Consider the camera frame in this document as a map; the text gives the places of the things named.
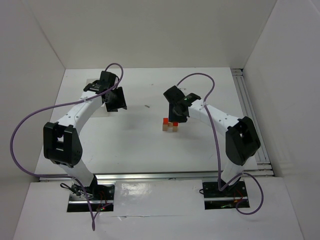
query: red wire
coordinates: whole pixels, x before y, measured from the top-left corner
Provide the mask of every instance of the red wire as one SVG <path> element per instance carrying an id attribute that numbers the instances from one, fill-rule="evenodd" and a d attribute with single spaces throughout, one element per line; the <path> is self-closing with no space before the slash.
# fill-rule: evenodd
<path id="1" fill-rule="evenodd" d="M 107 198 L 106 198 L 105 192 L 104 192 L 104 191 L 102 191 L 102 193 L 103 193 L 103 196 L 104 196 L 105 204 L 107 204 Z"/>
<path id="2" fill-rule="evenodd" d="M 236 192 L 233 192 L 233 194 L 234 194 L 234 197 L 233 197 L 234 201 L 233 202 L 234 203 L 240 202 L 244 198 L 244 196 L 242 195 L 242 193 L 238 189 L 236 189 L 236 191 L 240 194 L 241 198 L 240 199 L 235 199 L 236 198 Z"/>
<path id="3" fill-rule="evenodd" d="M 100 203 L 99 203 L 99 206 L 97 209 L 100 209 L 100 205 L 101 205 L 101 201 L 102 201 L 102 194 L 100 192 L 99 192 L 99 194 L 100 194 Z"/>

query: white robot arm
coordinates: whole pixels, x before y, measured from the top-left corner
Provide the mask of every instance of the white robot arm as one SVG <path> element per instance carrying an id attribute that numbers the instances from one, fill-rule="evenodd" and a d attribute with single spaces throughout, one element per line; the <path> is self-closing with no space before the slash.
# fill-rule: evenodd
<path id="1" fill-rule="evenodd" d="M 217 132 L 225 136 L 225 151 L 229 161 L 221 174 L 221 180 L 227 183 L 234 176 L 242 173 L 248 158 L 253 156 L 261 146 L 253 121 L 249 117 L 240 119 L 224 113 L 204 103 L 204 100 L 194 93 L 185 96 L 177 86 L 168 89 L 164 96 L 169 102 L 170 122 L 185 123 L 187 117 L 190 117 L 211 127 L 210 118 L 204 107 L 206 104 Z M 235 184 L 239 178 L 234 179 L 229 185 Z"/>
<path id="2" fill-rule="evenodd" d="M 107 71 L 102 71 L 100 79 L 89 83 L 83 90 L 79 103 L 57 122 L 47 122 L 43 128 L 43 153 L 44 157 L 58 164 L 64 171 L 88 188 L 93 194 L 98 187 L 97 179 L 82 161 L 82 146 L 79 134 L 92 116 L 92 114 L 105 104 L 108 112 L 117 112 L 118 109 L 127 109 L 122 87 L 117 87 L 101 97 L 94 97 L 118 82 L 118 77 Z"/>

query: white table surface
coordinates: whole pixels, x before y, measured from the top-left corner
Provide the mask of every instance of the white table surface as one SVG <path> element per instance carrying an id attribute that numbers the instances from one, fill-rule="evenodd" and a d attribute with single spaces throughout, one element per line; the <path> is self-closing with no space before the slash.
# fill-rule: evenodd
<path id="1" fill-rule="evenodd" d="M 76 101 L 88 81 L 99 79 L 102 69 L 67 69 L 56 100 L 57 104 Z M 111 72 L 120 75 L 120 70 Z M 209 126 L 195 119 L 179 125 L 178 132 L 163 132 L 163 118 L 169 104 L 163 93 L 188 74 L 201 72 L 212 76 L 215 89 L 207 102 L 242 118 L 240 101 L 229 68 L 127 68 L 123 87 L 127 110 L 107 113 L 97 110 L 80 133 L 82 159 L 93 173 L 151 173 L 216 171 L 217 154 Z M 202 98 L 212 86 L 204 76 L 192 76 L 180 87 Z M 71 106 L 55 108 L 51 122 L 57 121 Z M 225 137 L 218 134 L 222 168 L 226 163 Z M 257 169 L 254 157 L 245 165 Z M 39 156 L 37 174 L 60 174 L 64 171 Z"/>
<path id="2" fill-rule="evenodd" d="M 14 240 L 303 240 L 286 185 L 259 177 L 264 204 L 254 215 L 205 210 L 201 181 L 117 182 L 114 212 L 67 212 L 69 191 L 59 182 L 30 184 Z M 251 212 L 260 203 L 256 183 L 245 179 Z"/>

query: white enclosure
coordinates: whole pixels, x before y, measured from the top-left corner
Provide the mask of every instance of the white enclosure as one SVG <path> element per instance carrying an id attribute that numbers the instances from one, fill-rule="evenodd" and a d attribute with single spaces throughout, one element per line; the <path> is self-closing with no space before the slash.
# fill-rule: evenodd
<path id="1" fill-rule="evenodd" d="M 319 238 L 319 0 L 2 0 L 0 18 L 1 239 Z M 100 214 L 92 232 L 88 212 L 66 212 L 69 192 L 58 182 L 38 182 L 16 167 L 9 141 L 23 117 L 77 100 L 113 62 L 125 70 L 128 110 L 101 107 L 80 134 L 89 170 L 117 177 L 114 212 Z M 264 190 L 255 215 L 204 210 L 201 180 L 217 173 L 210 127 L 190 119 L 178 132 L 162 132 L 163 92 L 194 72 L 216 81 L 209 104 L 249 115 L 261 131 L 265 145 L 245 165 Z M 210 87 L 204 76 L 181 85 L 201 97 Z M 22 125 L 14 150 L 29 171 L 63 173 L 43 157 L 42 129 L 68 109 Z M 224 137 L 218 140 L 223 167 Z M 197 175 L 153 182 L 138 176 L 167 172 Z M 119 181 L 123 173 L 130 181 Z M 249 212 L 261 196 L 244 180 Z"/>

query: white wall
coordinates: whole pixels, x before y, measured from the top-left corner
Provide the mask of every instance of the white wall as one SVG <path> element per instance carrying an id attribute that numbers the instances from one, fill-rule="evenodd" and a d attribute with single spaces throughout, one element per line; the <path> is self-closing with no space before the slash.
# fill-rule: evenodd
<path id="1" fill-rule="evenodd" d="M 67 69 L 243 68 L 276 0 L 24 0 Z"/>
<path id="2" fill-rule="evenodd" d="M 306 240 L 320 234 L 319 10 L 319 0 L 278 0 L 244 68 L 269 157 Z"/>
<path id="3" fill-rule="evenodd" d="M 10 137 L 24 116 L 55 103 L 65 69 L 20 0 L 0 1 L 0 32 L 0 233 L 8 240 L 34 180 L 14 165 Z M 35 116 L 16 136 L 16 156 L 30 171 L 36 168 L 42 127 L 51 113 Z"/>

